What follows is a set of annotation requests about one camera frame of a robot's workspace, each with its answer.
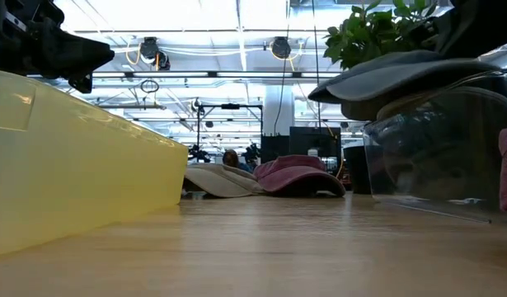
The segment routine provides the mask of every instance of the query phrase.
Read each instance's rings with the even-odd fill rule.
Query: metal frame
[[[264,121],[262,120],[264,118],[264,107],[262,105],[248,105],[248,104],[232,104],[235,107],[240,108],[246,108],[251,112],[253,117],[258,120],[261,123],[261,134],[264,130]],[[200,123],[205,119],[206,116],[208,116],[211,111],[213,111],[215,108],[222,108],[227,109],[226,106],[230,106],[230,104],[201,104],[198,106],[198,109],[196,110],[196,145],[200,147]],[[200,114],[200,110],[202,108],[209,108],[203,116]],[[251,108],[258,108],[261,111],[261,117],[257,116],[255,112],[251,110]],[[226,121],[233,121],[233,118],[225,119]]]

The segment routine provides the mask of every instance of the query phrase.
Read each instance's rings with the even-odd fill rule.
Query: yellow plastic bin
[[[180,201],[187,147],[0,72],[0,254]]]

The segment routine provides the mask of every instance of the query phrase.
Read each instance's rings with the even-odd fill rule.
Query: wooden table
[[[19,296],[507,296],[507,226],[367,196],[183,200],[0,257]]]

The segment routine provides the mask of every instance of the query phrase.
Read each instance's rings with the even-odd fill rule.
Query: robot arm
[[[114,52],[98,41],[60,29],[63,12],[53,0],[0,0],[0,70],[64,78],[80,92],[92,90],[92,72]]]

